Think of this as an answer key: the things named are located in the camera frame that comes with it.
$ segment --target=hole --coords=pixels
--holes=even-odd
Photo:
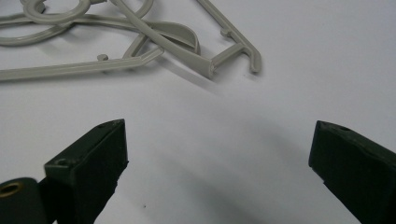
[[[55,162],[57,165],[68,165],[69,161],[67,159],[60,159]]]
[[[346,128],[346,127],[340,127],[340,130],[345,131],[345,132],[350,131],[350,129],[348,129],[348,128]]]
[[[22,188],[22,183],[20,182],[15,182],[15,183],[10,183],[2,188],[0,188],[0,198],[6,198],[9,197],[18,191],[20,191]]]

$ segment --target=white surface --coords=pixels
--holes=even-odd
[[[62,12],[77,2],[47,5]],[[165,54],[134,71],[0,83],[0,182],[43,178],[43,164],[90,128],[124,118],[131,163],[96,223],[359,223],[308,155],[318,119],[395,151],[396,3],[213,4],[261,52],[262,73],[251,75],[242,56],[210,81]],[[0,5],[0,16],[21,12],[19,1]],[[118,13],[110,3],[90,12]],[[205,56],[233,43],[192,0],[157,0],[146,18],[188,25]],[[0,47],[0,69],[115,59],[135,36],[79,26],[38,45]]]

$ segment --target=brass insert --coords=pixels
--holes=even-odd
[[[0,188],[0,198],[9,197],[22,189],[21,182],[9,183]]]

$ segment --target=black clamp jaw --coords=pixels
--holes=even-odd
[[[100,124],[47,162],[46,177],[0,185],[0,223],[92,224],[128,164],[123,119]]]
[[[396,223],[396,154],[354,131],[318,121],[309,166],[362,224]]]

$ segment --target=gray plastic part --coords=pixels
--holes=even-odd
[[[120,11],[126,16],[126,18],[143,34],[147,35],[153,42],[155,42],[159,46],[163,47],[173,55],[177,56],[183,63],[185,63],[191,69],[197,71],[204,77],[212,78],[214,75],[214,71],[218,66],[227,62],[228,60],[231,60],[242,52],[247,53],[251,57],[252,63],[250,66],[250,70],[252,72],[259,72],[262,69],[262,59],[260,53],[219,12],[219,10],[216,9],[207,0],[198,0],[198,2],[218,21],[218,23],[220,23],[220,25],[225,27],[223,28],[223,33],[227,36],[231,36],[237,42],[236,45],[229,47],[211,60],[202,57],[201,55],[187,51],[155,32],[144,21],[140,20],[122,0],[111,0],[111,2],[116,5],[120,9]]]
[[[21,46],[34,44],[58,35],[68,30],[76,23],[135,30],[141,34],[126,50],[123,59],[108,61],[106,56],[100,55],[98,57],[99,62],[93,63],[74,63],[49,67],[3,70],[0,71],[0,81],[25,77],[61,76],[73,73],[80,74],[92,71],[137,67],[161,55],[163,49],[174,54],[187,66],[208,78],[214,75],[216,68],[241,53],[246,53],[249,56],[251,72],[260,72],[262,69],[262,57],[260,53],[208,0],[197,1],[222,27],[221,34],[232,38],[236,42],[236,44],[227,48],[212,59],[207,59],[200,55],[201,49],[198,38],[195,32],[190,28],[173,22],[141,20],[141,18],[149,12],[153,5],[153,0],[146,0],[137,12],[133,12],[129,9],[122,0],[111,0],[111,2],[126,16],[126,19],[85,14],[91,4],[102,3],[106,0],[79,0],[78,6],[69,12],[43,15],[41,13],[45,9],[43,4],[44,1],[45,0],[21,0],[24,5],[23,10],[25,15],[0,17],[0,26],[25,24],[32,21],[42,24],[55,24],[55,26],[33,35],[0,37],[0,45]],[[141,57],[134,58],[138,51],[149,40],[159,45],[160,48],[152,50]]]
[[[71,63],[45,67],[9,69],[0,71],[0,81],[33,77],[58,77],[78,75],[109,70],[136,68],[145,65],[163,54],[162,48],[152,49],[139,57],[127,59],[99,60],[91,63]]]
[[[17,14],[10,17],[0,18],[0,27],[26,24],[32,20],[26,18],[23,14]],[[191,49],[195,53],[200,53],[199,41],[196,33],[189,27],[168,21],[145,21],[150,27],[152,27],[159,34],[165,36],[173,42],[182,44],[183,46]],[[76,19],[73,23],[68,22],[49,28],[48,30],[39,32],[33,35],[19,36],[19,37],[0,37],[0,46],[23,46],[30,45],[45,39],[56,36],[62,32],[65,32],[72,27],[73,24],[84,24],[84,25],[103,25],[113,28],[121,28],[127,30],[138,31],[130,22],[125,18],[117,17],[105,17],[86,14],[81,18]]]
[[[250,57],[250,71],[258,73],[262,70],[262,56],[259,51],[228,21],[228,19],[215,7],[209,0],[196,0],[206,11],[219,23],[222,27],[221,34],[226,37],[231,37],[237,44],[228,49],[228,52],[223,52],[219,58],[214,58],[215,66],[217,63],[223,63],[229,55],[246,53]]]

